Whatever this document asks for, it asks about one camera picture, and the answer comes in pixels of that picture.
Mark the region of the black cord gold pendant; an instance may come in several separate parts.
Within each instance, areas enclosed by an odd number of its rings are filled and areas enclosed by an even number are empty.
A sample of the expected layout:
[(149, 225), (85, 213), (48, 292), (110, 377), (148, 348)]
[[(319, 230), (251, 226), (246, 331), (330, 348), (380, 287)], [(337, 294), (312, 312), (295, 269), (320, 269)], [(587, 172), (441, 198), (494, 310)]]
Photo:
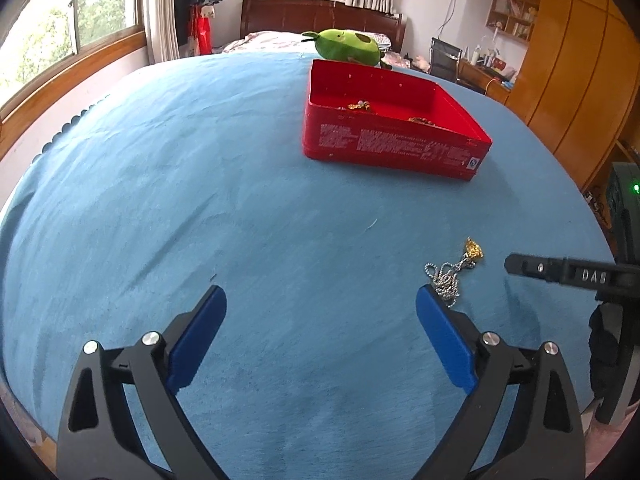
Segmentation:
[(358, 101), (357, 103), (348, 104), (350, 110), (370, 110), (371, 105), (368, 101)]

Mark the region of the wooden wardrobe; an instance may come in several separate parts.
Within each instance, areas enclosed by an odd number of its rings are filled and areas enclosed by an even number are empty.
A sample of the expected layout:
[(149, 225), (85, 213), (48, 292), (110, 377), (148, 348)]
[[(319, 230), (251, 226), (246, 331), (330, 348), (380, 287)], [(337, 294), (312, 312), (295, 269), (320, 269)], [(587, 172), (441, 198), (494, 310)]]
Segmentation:
[(613, 0), (538, 0), (506, 100), (585, 191), (639, 131), (639, 41)]

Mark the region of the wooden desk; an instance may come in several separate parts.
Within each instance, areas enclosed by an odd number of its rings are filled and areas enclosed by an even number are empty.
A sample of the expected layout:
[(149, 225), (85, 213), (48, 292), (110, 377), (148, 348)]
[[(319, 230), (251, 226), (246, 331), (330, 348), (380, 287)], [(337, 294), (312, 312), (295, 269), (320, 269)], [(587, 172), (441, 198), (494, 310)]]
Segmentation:
[(465, 60), (458, 62), (457, 83), (502, 105), (506, 105), (510, 96), (510, 90), (502, 84), (502, 81), (497, 76), (492, 76), (480, 67), (472, 65)]

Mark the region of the black office chair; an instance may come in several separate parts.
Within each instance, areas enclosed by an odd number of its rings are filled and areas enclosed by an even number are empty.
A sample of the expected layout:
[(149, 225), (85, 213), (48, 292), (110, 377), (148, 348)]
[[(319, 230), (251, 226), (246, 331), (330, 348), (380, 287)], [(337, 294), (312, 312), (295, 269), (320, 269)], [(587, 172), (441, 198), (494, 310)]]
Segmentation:
[(461, 55), (460, 48), (433, 38), (430, 47), (430, 74), (443, 80), (457, 82)]

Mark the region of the blue bed cover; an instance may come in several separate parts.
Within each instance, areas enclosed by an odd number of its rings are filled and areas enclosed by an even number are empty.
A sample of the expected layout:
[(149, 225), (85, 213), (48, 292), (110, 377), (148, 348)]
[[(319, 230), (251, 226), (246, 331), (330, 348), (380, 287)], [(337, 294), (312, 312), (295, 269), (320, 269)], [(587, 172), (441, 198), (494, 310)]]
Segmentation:
[(179, 401), (235, 479), (408, 479), (460, 408), (416, 318), (429, 262), (484, 250), (457, 309), (556, 342), (587, 405), (591, 292), (506, 274), (512, 252), (606, 261), (574, 181), (510, 110), (468, 182), (302, 151), (311, 56), (237, 53), (124, 78), (17, 185), (1, 226), (1, 369), (50, 436), (82, 345), (128, 346), (210, 284), (228, 313)]

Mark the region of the red tin box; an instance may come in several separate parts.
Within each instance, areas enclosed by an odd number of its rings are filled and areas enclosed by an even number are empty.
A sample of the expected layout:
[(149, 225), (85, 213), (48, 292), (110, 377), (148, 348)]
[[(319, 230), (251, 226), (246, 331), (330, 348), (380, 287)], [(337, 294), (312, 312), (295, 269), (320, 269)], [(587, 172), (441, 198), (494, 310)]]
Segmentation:
[[(347, 105), (368, 101), (370, 110)], [(469, 181), (492, 145), (431, 79), (355, 63), (312, 61), (302, 148), (309, 158)]]

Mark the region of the green avocado plush toy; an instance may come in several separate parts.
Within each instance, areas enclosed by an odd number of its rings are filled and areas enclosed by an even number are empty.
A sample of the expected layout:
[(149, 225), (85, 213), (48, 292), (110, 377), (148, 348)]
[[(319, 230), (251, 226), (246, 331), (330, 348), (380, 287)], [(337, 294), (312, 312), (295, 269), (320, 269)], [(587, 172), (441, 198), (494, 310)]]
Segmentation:
[(383, 61), (378, 43), (362, 32), (343, 29), (325, 29), (322, 32), (303, 32), (303, 42), (312, 42), (318, 55), (328, 61), (351, 62), (390, 70)]

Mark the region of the wooden headboard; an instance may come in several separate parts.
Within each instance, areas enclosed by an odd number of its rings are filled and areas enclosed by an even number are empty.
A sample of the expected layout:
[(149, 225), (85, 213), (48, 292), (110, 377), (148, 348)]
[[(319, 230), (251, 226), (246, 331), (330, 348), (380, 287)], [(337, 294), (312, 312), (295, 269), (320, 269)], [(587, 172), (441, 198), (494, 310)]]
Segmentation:
[(377, 32), (390, 40), (390, 47), (400, 52), (405, 39), (406, 19), (348, 6), (337, 0), (243, 0), (240, 36), (250, 32), (321, 32), (339, 28)]

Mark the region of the coat rack with clothes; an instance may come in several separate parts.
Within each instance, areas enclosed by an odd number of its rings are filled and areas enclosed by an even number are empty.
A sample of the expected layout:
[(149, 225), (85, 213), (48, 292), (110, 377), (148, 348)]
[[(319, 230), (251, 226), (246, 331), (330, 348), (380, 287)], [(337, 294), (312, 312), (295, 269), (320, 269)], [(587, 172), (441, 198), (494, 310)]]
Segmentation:
[(210, 21), (224, 0), (174, 0), (176, 36), (182, 58), (213, 52)]

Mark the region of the wall bookshelf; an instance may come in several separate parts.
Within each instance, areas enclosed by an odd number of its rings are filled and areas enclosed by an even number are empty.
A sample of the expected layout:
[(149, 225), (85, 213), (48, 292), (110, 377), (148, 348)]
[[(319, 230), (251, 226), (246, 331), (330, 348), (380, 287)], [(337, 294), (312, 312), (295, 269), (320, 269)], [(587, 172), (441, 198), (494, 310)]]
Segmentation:
[(486, 26), (495, 35), (503, 35), (528, 44), (533, 36), (538, 12), (538, 2), (492, 0)]

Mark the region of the wooden window frame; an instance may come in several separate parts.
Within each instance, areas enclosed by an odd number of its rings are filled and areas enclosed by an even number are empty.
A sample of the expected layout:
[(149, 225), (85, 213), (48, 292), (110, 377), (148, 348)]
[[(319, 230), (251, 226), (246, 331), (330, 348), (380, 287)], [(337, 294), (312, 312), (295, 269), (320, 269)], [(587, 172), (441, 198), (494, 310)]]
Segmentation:
[(68, 92), (145, 44), (141, 0), (3, 0), (2, 153)]

